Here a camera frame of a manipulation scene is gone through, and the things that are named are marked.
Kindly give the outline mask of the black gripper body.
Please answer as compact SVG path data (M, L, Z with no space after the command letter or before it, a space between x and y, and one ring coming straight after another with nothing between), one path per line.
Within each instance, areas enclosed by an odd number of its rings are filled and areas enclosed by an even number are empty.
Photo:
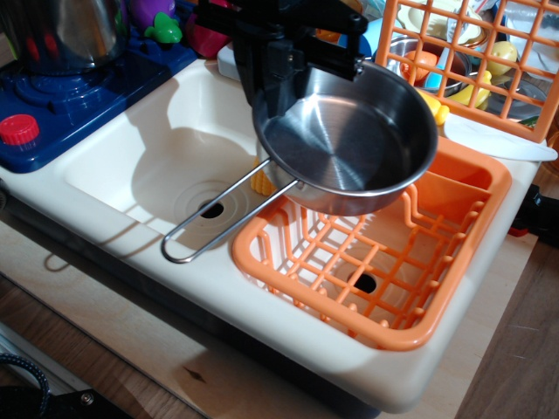
M342 1L233 1L231 9L200 1L198 23L231 37L270 44L288 39L311 66L343 79L362 72L360 36L368 21Z

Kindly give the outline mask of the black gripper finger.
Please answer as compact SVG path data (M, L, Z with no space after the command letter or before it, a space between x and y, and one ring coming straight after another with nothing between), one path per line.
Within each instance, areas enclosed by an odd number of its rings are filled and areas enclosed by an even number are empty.
M283 116L296 101L296 77L305 68L305 55L294 48L291 40L275 40L267 45L265 98L270 118Z
M245 98L250 106L265 91L267 44L255 38L234 37L233 53Z

